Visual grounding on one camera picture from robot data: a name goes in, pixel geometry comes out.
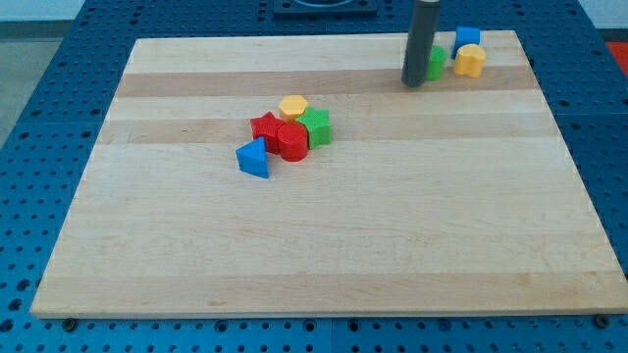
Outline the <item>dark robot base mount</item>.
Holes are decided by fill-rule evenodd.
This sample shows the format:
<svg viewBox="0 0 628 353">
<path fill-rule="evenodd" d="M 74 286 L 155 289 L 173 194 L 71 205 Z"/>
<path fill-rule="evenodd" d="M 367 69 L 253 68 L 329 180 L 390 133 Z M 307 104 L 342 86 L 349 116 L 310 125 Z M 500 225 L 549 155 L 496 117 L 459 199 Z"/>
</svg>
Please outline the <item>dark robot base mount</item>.
<svg viewBox="0 0 628 353">
<path fill-rule="evenodd" d="M 275 18 L 327 15 L 375 15 L 379 0 L 271 0 Z"/>
</svg>

